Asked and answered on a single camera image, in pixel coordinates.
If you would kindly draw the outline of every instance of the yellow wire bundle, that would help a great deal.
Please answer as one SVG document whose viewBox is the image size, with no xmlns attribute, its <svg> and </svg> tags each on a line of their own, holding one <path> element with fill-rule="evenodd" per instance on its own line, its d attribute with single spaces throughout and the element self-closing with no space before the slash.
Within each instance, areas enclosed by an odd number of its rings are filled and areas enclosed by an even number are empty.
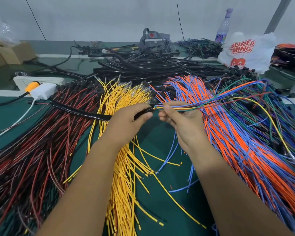
<svg viewBox="0 0 295 236">
<path fill-rule="evenodd" d="M 151 99 L 150 91 L 147 88 L 145 88 L 142 84 L 132 88 L 131 83 L 121 84 L 119 81 L 115 82 L 114 84 L 111 84 L 112 81 L 110 81 L 109 83 L 100 81 L 100 83 L 103 86 L 105 94 L 102 95 L 98 113 L 113 115 L 118 109 L 122 107 L 126 107 L 136 103 L 147 103 Z M 101 137 L 101 135 L 105 131 L 107 124 L 108 122 L 106 121 L 99 122 L 98 138 Z M 93 132 L 95 130 L 95 126 L 96 125 L 94 121 L 88 139 L 87 153 L 89 153 L 91 148 L 91 139 Z M 114 164 L 113 183 L 106 212 L 106 224 L 108 227 L 108 235 L 137 235 L 135 232 L 135 222 L 137 222 L 139 230 L 141 230 L 141 226 L 139 224 L 136 214 L 134 213 L 135 205 L 137 205 L 153 221 L 158 222 L 156 218 L 151 216 L 140 206 L 139 202 L 135 198 L 136 179 L 138 179 L 138 181 L 142 184 L 144 189 L 150 194 L 149 190 L 146 188 L 146 186 L 143 184 L 141 180 L 142 176 L 139 175 L 138 172 L 145 175 L 146 177 L 149 175 L 153 175 L 158 181 L 158 183 L 165 190 L 165 192 L 169 195 L 169 197 L 177 204 L 177 206 L 179 206 L 179 208 L 183 210 L 196 223 L 206 228 L 204 225 L 200 224 L 196 219 L 194 219 L 189 213 L 187 213 L 186 210 L 182 208 L 175 201 L 175 199 L 168 193 L 166 188 L 161 184 L 159 179 L 154 174 L 154 171 L 148 165 L 146 159 L 143 156 L 143 152 L 160 161 L 164 162 L 164 160 L 157 158 L 141 149 L 137 137 L 135 137 L 134 140 L 131 142 L 133 143 L 132 150 L 130 150 L 129 143 L 123 146 L 122 149 L 118 152 L 116 162 Z M 137 147 L 140 150 L 140 153 L 145 161 L 145 164 L 135 157 L 135 147 Z M 73 177 L 77 174 L 79 169 L 80 167 L 65 182 L 71 181 Z"/>
</svg>

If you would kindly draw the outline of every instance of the red cartoon logo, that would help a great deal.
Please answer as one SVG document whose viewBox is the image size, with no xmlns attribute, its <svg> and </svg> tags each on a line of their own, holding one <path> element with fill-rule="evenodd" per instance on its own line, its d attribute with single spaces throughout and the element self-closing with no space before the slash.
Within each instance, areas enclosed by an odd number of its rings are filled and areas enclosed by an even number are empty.
<svg viewBox="0 0 295 236">
<path fill-rule="evenodd" d="M 246 60 L 244 58 L 239 58 L 239 59 L 233 58 L 231 60 L 231 66 L 238 65 L 240 67 L 240 66 L 245 66 L 245 64 L 246 64 Z"/>
<path fill-rule="evenodd" d="M 253 39 L 248 39 L 242 42 L 235 42 L 232 43 L 231 47 L 229 49 L 232 51 L 231 54 L 238 54 L 238 53 L 249 53 L 254 48 L 256 41 Z"/>
</svg>

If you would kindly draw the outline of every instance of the gray wall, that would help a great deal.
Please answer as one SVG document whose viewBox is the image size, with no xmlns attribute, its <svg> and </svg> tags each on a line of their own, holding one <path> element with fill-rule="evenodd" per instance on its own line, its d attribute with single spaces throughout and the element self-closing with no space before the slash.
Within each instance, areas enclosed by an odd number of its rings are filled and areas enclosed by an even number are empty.
<svg viewBox="0 0 295 236">
<path fill-rule="evenodd" d="M 214 39 L 228 7 L 230 33 L 263 34 L 281 0 L 178 0 L 185 38 Z M 28 0 L 47 40 L 138 41 L 145 27 L 181 40 L 176 0 Z M 295 42 L 295 0 L 275 34 Z M 18 39 L 43 40 L 25 0 L 0 0 L 0 23 Z"/>
</svg>

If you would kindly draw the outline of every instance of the water bottle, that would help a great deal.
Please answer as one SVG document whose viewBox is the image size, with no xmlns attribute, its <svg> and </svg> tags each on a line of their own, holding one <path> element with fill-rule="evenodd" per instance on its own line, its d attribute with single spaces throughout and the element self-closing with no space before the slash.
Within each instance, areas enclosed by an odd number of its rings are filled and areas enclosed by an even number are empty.
<svg viewBox="0 0 295 236">
<path fill-rule="evenodd" d="M 231 17 L 232 11 L 233 11 L 233 8 L 228 8 L 226 10 L 225 19 L 222 22 L 219 30 L 217 31 L 217 34 L 216 34 L 216 37 L 215 37 L 215 41 L 224 44 L 226 35 L 228 33 L 229 18 Z"/>
</svg>

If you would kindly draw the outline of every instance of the forearm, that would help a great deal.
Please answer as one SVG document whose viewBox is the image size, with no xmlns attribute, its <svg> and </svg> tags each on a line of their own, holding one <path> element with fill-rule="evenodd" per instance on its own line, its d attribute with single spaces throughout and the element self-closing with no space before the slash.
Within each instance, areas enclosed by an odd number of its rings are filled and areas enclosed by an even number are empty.
<svg viewBox="0 0 295 236">
<path fill-rule="evenodd" d="M 118 150 L 104 138 L 93 144 L 38 236 L 102 235 Z"/>
<path fill-rule="evenodd" d="M 293 235 L 209 142 L 190 158 L 220 235 Z"/>
</svg>

